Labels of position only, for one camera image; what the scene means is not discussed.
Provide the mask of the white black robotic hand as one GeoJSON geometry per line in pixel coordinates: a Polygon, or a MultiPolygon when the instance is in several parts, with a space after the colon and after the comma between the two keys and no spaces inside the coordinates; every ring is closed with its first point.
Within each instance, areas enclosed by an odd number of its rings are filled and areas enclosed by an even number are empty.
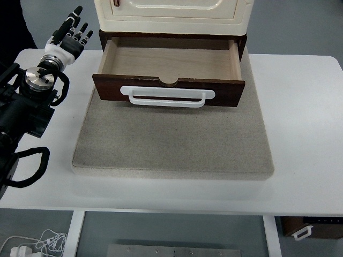
{"type": "Polygon", "coordinates": [[[61,27],[56,30],[53,33],[53,36],[47,41],[44,48],[44,62],[52,63],[55,66],[68,66],[73,64],[81,55],[84,46],[93,35],[93,31],[89,31],[86,36],[80,40],[88,26],[88,23],[84,23],[81,26],[81,29],[74,35],[74,39],[72,38],[80,22],[82,10],[82,6],[76,7],[75,10],[68,15],[67,20],[62,23],[61,27]]]}

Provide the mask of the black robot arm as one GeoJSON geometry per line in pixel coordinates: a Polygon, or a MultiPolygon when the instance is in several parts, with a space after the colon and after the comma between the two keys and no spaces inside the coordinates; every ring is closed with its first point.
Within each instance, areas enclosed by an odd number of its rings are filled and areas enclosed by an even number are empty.
{"type": "Polygon", "coordinates": [[[68,65],[81,55],[93,32],[80,23],[82,6],[75,8],[61,27],[47,41],[44,55],[36,67],[23,70],[13,63],[1,74],[1,195],[8,187],[24,188],[39,180],[46,172],[50,151],[34,147],[16,151],[24,134],[42,137],[54,113],[69,90],[70,81],[64,74],[68,65]],[[14,181],[20,158],[40,154],[37,171],[29,178],[14,181]]]}

